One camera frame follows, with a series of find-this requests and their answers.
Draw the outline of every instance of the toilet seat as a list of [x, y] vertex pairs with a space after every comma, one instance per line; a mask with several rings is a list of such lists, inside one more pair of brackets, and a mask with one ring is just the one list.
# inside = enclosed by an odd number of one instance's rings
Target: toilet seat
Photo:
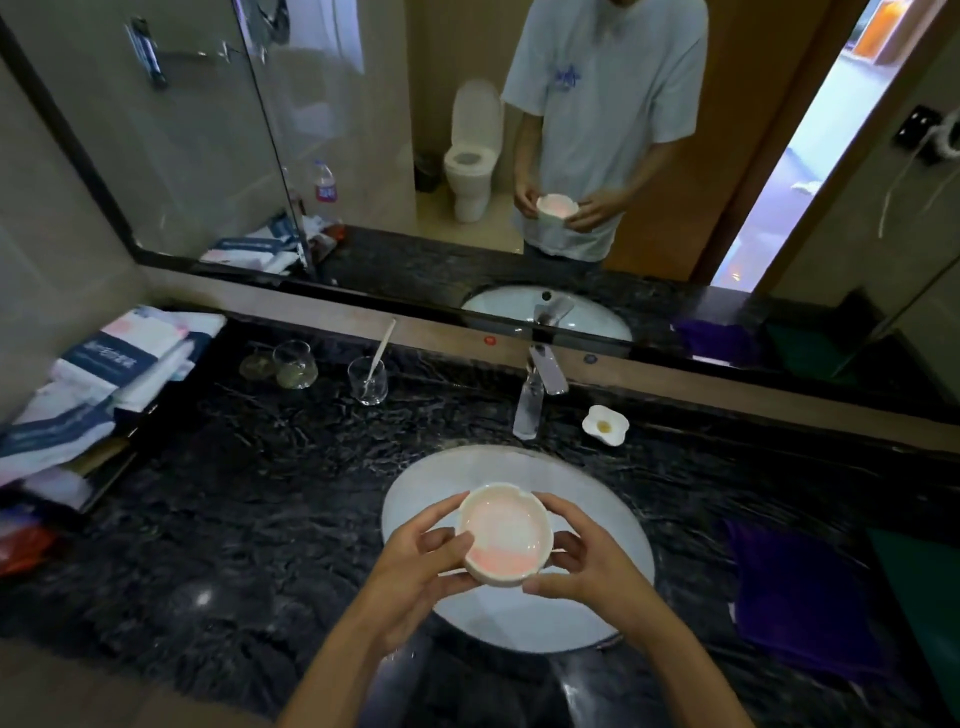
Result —
[[447, 171], [454, 172], [462, 177], [483, 177], [492, 174], [499, 154], [491, 149], [478, 147], [475, 144], [453, 146], [444, 157]]

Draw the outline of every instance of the shower door handle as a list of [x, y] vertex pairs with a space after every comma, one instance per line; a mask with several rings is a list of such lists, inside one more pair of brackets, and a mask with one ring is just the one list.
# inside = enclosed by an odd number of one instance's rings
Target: shower door handle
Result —
[[127, 35], [133, 45], [133, 51], [143, 69], [147, 72], [150, 79], [150, 85], [156, 91], [162, 91], [169, 87], [170, 81], [163, 72], [164, 64], [162, 61], [201, 61], [212, 63], [217, 60], [230, 63], [230, 54], [239, 53], [231, 48], [224, 40], [216, 53], [209, 54], [204, 51], [167, 51], [157, 47], [154, 39], [150, 35], [150, 26], [145, 18], [135, 17], [127, 24]]

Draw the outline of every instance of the hand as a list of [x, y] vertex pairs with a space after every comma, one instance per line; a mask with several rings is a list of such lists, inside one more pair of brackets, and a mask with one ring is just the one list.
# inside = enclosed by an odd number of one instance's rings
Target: hand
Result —
[[534, 493], [546, 509], [563, 516], [578, 536], [570, 531], [554, 535], [549, 566], [569, 574], [543, 573], [527, 579], [523, 591], [548, 599], [572, 599], [585, 604], [615, 628], [645, 638], [673, 613], [634, 562], [601, 525], [580, 508], [561, 497]]
[[514, 186], [514, 205], [525, 218], [536, 220], [540, 217], [540, 212], [537, 210], [539, 199], [540, 191], [535, 185], [521, 181]]
[[566, 226], [576, 232], [591, 232], [630, 206], [631, 197], [623, 190], [601, 189], [580, 202], [580, 209], [566, 218]]
[[480, 586], [465, 572], [439, 576], [463, 566], [473, 535], [454, 538], [452, 528], [429, 530], [457, 510], [467, 495], [434, 503], [394, 531], [347, 609], [342, 622], [372, 640], [375, 659], [409, 640], [441, 599]]

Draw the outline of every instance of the doorway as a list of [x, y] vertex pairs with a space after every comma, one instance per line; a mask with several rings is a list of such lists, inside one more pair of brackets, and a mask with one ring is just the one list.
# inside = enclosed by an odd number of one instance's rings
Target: doorway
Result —
[[946, 0], [871, 0], [712, 285], [751, 293]]

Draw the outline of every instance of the clear glass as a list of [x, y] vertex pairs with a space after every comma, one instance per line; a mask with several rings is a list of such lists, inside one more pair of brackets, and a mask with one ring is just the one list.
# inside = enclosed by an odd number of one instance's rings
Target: clear glass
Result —
[[305, 341], [287, 341], [274, 349], [276, 383], [284, 389], [306, 389], [317, 381], [317, 361]]
[[367, 382], [371, 364], [373, 364], [372, 356], [361, 356], [351, 361], [347, 368], [353, 398], [366, 405], [380, 404], [387, 399], [387, 368], [383, 366], [382, 359], [378, 361], [376, 369], [373, 370], [373, 376]]

